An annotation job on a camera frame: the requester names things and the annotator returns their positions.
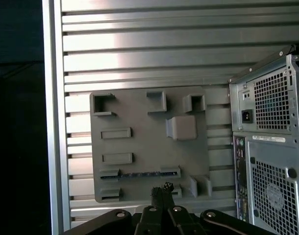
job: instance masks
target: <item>reflective metal surface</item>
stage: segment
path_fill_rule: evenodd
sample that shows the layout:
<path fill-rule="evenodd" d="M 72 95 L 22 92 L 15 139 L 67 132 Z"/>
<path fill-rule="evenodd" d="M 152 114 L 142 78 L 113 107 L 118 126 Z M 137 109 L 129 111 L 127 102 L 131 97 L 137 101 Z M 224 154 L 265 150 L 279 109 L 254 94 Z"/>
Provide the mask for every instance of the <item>reflective metal surface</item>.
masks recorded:
<path fill-rule="evenodd" d="M 299 1 L 43 3 L 53 228 L 61 225 L 62 211 L 67 229 L 111 209 L 133 212 L 150 203 L 94 200 L 88 95 L 109 89 L 202 85 L 208 97 L 213 193 L 205 203 L 188 206 L 196 213 L 218 208 L 234 214 L 227 80 L 289 42 L 299 42 Z"/>

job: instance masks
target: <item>rectangular tab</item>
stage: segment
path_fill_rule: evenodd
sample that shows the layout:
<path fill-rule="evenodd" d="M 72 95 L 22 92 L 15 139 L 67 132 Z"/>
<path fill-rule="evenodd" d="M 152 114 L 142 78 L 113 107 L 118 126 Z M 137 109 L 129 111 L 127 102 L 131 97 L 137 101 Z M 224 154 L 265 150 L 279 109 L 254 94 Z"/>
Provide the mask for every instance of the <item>rectangular tab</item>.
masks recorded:
<path fill-rule="evenodd" d="M 130 138 L 131 128 L 108 129 L 100 132 L 101 139 Z"/>
<path fill-rule="evenodd" d="M 101 161 L 105 165 L 120 165 L 132 163 L 132 153 L 103 154 Z"/>

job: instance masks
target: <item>bolt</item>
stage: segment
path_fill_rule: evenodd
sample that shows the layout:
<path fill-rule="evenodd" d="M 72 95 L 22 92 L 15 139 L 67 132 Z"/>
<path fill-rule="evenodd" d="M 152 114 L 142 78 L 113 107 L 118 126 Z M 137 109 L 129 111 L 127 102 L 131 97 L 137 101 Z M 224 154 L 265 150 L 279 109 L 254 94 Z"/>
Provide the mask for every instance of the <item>bolt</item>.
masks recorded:
<path fill-rule="evenodd" d="M 215 217 L 215 216 L 216 216 L 216 214 L 215 214 L 215 213 L 213 213 L 213 212 L 208 212 L 208 213 L 206 213 L 206 215 L 207 215 L 208 217 L 210 217 L 210 218 L 212 218 L 212 217 Z"/>
<path fill-rule="evenodd" d="M 124 217 L 125 216 L 125 213 L 124 212 L 119 212 L 118 214 L 117 214 L 117 217 Z"/>
<path fill-rule="evenodd" d="M 174 211 L 175 211 L 175 212 L 179 212 L 179 211 L 181 211 L 181 207 L 174 207 Z"/>

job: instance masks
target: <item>computer case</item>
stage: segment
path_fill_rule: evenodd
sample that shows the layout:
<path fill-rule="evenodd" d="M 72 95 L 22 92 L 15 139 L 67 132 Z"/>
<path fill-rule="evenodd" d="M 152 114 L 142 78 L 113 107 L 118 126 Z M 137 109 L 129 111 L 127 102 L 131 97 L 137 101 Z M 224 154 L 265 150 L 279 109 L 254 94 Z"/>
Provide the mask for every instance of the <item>computer case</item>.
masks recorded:
<path fill-rule="evenodd" d="M 229 79 L 237 216 L 299 235 L 299 45 Z"/>

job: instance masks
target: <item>metal grille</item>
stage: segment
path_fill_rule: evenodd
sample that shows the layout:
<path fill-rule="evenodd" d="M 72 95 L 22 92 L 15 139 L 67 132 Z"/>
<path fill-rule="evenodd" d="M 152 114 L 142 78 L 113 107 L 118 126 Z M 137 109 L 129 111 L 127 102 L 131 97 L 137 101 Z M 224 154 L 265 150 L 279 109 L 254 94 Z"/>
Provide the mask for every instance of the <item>metal grille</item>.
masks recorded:
<path fill-rule="evenodd" d="M 254 84 L 258 129 L 287 130 L 290 125 L 287 76 L 283 73 Z"/>
<path fill-rule="evenodd" d="M 296 187 L 284 169 L 256 161 L 253 191 L 260 219 L 281 235 L 299 235 Z"/>

